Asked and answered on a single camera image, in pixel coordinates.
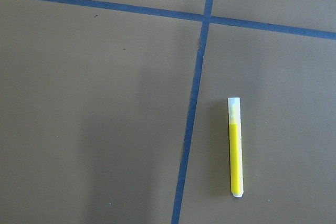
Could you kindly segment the yellow highlighter pen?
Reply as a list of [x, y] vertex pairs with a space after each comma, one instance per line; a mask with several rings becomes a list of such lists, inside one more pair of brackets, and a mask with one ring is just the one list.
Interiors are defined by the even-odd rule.
[[236, 198], [244, 194], [241, 122], [240, 98], [228, 98], [230, 190]]

